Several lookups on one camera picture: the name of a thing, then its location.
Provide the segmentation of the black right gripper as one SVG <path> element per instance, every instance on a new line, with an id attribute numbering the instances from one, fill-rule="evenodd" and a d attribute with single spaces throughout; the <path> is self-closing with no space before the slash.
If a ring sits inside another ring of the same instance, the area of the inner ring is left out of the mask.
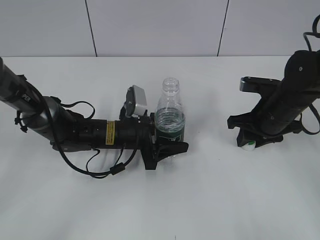
<path id="1" fill-rule="evenodd" d="M 261 127 L 254 121 L 251 112 L 231 115 L 227 119 L 229 129 L 239 128 L 236 138 L 238 147 L 244 147 L 250 142 L 255 142 L 255 148 L 262 147 L 267 144 L 280 143 L 284 140 L 284 135 L 289 133 L 299 134 L 302 131 L 301 124 L 298 120 L 293 120 L 283 130 L 278 133 L 269 133 L 261 130 Z"/>

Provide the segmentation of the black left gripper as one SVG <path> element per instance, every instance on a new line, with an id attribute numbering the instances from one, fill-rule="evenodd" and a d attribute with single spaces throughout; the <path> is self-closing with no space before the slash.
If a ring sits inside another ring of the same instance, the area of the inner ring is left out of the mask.
<path id="1" fill-rule="evenodd" d="M 153 143 L 154 121 L 145 112 L 138 117 L 139 148 L 145 170 L 156 170 L 158 162 L 188 151 L 189 144 L 179 141 L 165 141 L 156 146 Z"/>

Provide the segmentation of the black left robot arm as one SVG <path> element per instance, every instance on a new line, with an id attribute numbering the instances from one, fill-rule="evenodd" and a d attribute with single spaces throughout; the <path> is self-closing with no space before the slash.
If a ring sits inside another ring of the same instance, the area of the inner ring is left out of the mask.
<path id="1" fill-rule="evenodd" d="M 102 149 L 140 152 L 146 170 L 159 161 L 185 153 L 189 145 L 181 140 L 156 135 L 155 115 L 147 110 L 144 89 L 128 88 L 118 120 L 95 119 L 72 111 L 54 96 L 42 95 L 24 75 L 0 65 L 0 100 L 16 110 L 14 123 L 23 132 L 33 130 L 48 139 L 64 160 L 67 153 Z"/>

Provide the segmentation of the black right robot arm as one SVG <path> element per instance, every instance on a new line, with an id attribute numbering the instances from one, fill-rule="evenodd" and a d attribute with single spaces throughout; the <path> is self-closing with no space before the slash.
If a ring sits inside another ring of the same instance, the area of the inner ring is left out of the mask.
<path id="1" fill-rule="evenodd" d="M 239 128 L 238 147 L 253 143 L 255 148 L 280 143 L 284 135 L 304 132 L 302 113 L 310 108 L 317 119 L 320 114 L 313 102 L 320 97 L 320 53 L 298 50 L 287 61 L 282 80 L 245 76 L 241 92 L 260 95 L 257 105 L 247 113 L 231 115 L 229 129 Z"/>

